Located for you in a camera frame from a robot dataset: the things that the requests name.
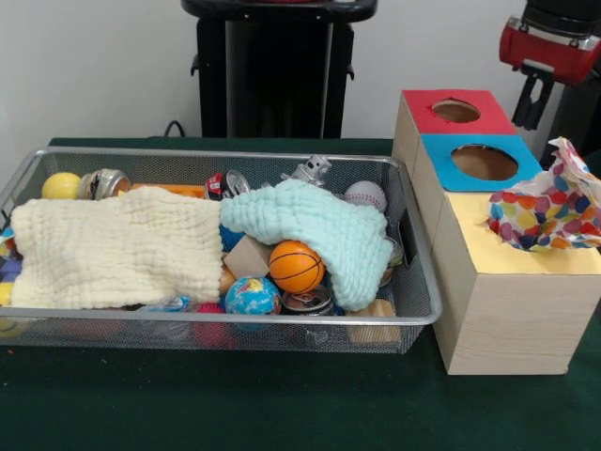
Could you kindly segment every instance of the wire basket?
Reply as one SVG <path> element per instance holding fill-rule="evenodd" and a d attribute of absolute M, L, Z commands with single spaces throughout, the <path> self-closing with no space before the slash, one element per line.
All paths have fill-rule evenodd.
<path fill-rule="evenodd" d="M 173 150 L 48 148 L 30 154 L 0 194 L 0 228 L 12 210 L 39 197 L 57 172 L 120 169 L 133 182 L 202 184 L 237 169 L 254 188 L 281 181 L 310 155 Z M 441 312 L 439 289 L 405 166 L 392 158 L 328 155 L 326 188 L 343 193 L 359 180 L 379 184 L 388 198 L 387 233 L 402 244 L 404 264 L 378 298 L 395 318 L 292 317 L 153 313 L 121 310 L 0 308 L 0 345 L 136 349 L 296 350 L 405 353 Z"/>

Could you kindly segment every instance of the yellow ball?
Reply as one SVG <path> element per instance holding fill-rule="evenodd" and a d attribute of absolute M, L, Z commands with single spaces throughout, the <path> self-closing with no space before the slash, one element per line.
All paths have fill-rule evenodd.
<path fill-rule="evenodd" d="M 76 199 L 81 179 L 70 172 L 59 172 L 49 177 L 41 188 L 44 199 Z"/>
<path fill-rule="evenodd" d="M 10 317 L 0 317 L 0 340 L 19 336 L 27 328 L 27 324 L 17 322 Z"/>
<path fill-rule="evenodd" d="M 0 306 L 6 307 L 10 305 L 10 292 L 12 291 L 12 283 L 0 283 Z"/>

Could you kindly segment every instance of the green table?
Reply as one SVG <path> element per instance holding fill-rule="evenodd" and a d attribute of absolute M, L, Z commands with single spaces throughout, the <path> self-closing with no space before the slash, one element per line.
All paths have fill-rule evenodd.
<path fill-rule="evenodd" d="M 390 141 L 53 140 L 390 153 Z M 405 356 L 0 347 L 0 450 L 599 450 L 601 324 L 564 377 L 449 377 Z"/>

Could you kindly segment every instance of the black cable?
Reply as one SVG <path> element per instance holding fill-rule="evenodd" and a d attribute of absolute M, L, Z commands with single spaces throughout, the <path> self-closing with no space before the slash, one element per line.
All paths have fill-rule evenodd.
<path fill-rule="evenodd" d="M 186 133 L 184 132 L 184 128 L 176 120 L 172 120 L 171 122 L 169 122 L 169 125 L 165 129 L 165 133 L 163 134 L 163 136 L 164 137 L 169 136 L 169 133 L 171 132 L 171 129 L 174 128 L 174 126 L 177 127 L 177 130 L 179 131 L 179 136 L 181 136 L 181 137 L 185 137 L 186 136 Z"/>

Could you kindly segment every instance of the wooden box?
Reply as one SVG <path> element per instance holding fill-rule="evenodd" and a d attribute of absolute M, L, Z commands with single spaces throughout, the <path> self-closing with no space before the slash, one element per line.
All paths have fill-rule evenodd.
<path fill-rule="evenodd" d="M 412 182 L 430 246 L 445 193 L 495 193 L 533 179 L 540 171 L 516 135 L 422 135 Z"/>
<path fill-rule="evenodd" d="M 596 249 L 529 253 L 486 225 L 490 194 L 447 194 L 434 242 L 435 324 L 454 375 L 563 374 L 601 294 Z"/>
<path fill-rule="evenodd" d="M 405 90 L 396 122 L 393 156 L 413 176 L 423 134 L 516 134 L 489 91 Z"/>

